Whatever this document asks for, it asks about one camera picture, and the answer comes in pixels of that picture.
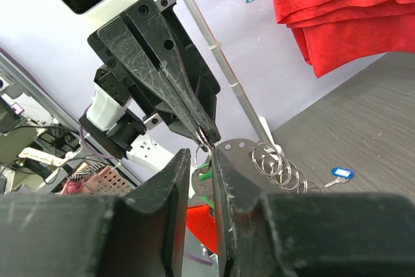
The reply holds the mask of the metal key holder red handle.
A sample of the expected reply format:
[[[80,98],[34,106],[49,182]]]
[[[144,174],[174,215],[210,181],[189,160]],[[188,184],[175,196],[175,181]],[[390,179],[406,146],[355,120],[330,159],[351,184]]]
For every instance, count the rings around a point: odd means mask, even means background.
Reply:
[[[256,143],[249,139],[231,139],[217,146],[231,166],[262,189],[286,192],[321,192],[322,187],[306,179],[291,161],[282,156],[268,143]],[[205,250],[216,254],[218,244],[214,210],[196,194],[187,210],[187,228],[201,242]]]

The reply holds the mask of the white clothes rack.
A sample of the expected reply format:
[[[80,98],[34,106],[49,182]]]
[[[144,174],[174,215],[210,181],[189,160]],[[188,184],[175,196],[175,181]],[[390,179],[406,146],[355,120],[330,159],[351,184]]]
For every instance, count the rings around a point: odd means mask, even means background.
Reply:
[[[282,148],[275,143],[269,129],[267,120],[264,117],[259,117],[252,106],[248,96],[246,95],[242,84],[239,82],[234,70],[232,69],[228,59],[226,58],[224,51],[222,50],[221,43],[216,39],[213,32],[211,31],[207,21],[205,20],[202,12],[200,11],[195,0],[183,0],[193,20],[195,21],[199,31],[203,35],[209,50],[212,52],[215,60],[217,61],[221,71],[223,72],[228,84],[238,100],[241,108],[250,124],[252,125],[255,133],[259,139],[265,143],[269,143],[270,147],[267,149],[268,152],[271,148],[274,148],[275,153],[279,152],[284,156]]]

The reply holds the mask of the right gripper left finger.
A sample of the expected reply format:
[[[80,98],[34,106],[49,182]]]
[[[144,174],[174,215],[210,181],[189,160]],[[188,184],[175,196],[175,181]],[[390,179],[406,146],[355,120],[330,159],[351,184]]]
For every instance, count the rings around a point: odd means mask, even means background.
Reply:
[[[2,276],[180,276],[191,153],[124,197],[3,195]]]

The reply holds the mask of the green tag key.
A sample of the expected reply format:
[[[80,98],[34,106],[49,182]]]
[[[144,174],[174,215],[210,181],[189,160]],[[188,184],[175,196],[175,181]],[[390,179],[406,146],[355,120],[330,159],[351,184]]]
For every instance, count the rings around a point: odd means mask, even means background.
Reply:
[[[199,165],[198,152],[201,148],[197,147],[195,151],[196,169],[191,175],[191,186],[196,195],[198,195],[211,210],[214,210],[213,202],[213,171],[211,168],[211,159],[208,156],[206,161]]]

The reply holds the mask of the red cloth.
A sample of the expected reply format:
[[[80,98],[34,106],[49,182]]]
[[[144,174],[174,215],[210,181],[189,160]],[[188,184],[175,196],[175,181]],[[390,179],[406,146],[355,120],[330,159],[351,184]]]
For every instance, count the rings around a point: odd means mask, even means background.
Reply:
[[[414,0],[273,0],[320,78],[356,59],[414,52]]]

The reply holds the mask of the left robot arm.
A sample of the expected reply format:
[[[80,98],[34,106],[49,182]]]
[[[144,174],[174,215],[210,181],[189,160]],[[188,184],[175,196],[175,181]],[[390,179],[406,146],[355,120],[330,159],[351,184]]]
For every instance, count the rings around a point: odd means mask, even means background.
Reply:
[[[189,139],[216,143],[220,85],[173,8],[176,0],[138,0],[88,37],[102,65],[83,128],[117,159],[150,165],[143,144],[158,123]]]

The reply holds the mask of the blue tag key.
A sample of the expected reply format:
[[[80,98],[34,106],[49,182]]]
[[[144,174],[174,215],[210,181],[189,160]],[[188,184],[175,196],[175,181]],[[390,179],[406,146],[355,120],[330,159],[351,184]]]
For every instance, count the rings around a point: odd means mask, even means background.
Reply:
[[[352,179],[355,175],[355,173],[352,170],[342,167],[332,168],[331,174],[335,177],[335,179],[334,181],[326,184],[324,186],[325,188],[329,188],[335,184],[344,184],[348,182],[350,179]]]

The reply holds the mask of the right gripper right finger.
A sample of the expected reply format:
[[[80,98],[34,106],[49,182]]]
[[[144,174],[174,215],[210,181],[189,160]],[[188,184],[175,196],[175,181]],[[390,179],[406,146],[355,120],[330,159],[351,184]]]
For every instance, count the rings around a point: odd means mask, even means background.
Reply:
[[[265,191],[212,159],[221,276],[413,276],[414,204],[391,193]]]

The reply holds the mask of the pink plastic basket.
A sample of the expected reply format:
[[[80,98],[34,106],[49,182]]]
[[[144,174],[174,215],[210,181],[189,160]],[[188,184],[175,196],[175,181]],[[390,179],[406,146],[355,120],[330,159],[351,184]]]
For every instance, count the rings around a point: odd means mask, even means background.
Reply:
[[[82,181],[82,193],[89,195],[118,195],[123,197],[135,187],[117,171],[106,166]]]

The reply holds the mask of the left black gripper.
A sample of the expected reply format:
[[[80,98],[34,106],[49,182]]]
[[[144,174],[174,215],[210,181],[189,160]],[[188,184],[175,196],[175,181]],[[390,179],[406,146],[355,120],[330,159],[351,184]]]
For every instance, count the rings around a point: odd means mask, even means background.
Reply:
[[[88,43],[142,111],[199,145],[216,143],[220,86],[173,11],[175,0],[138,0]]]

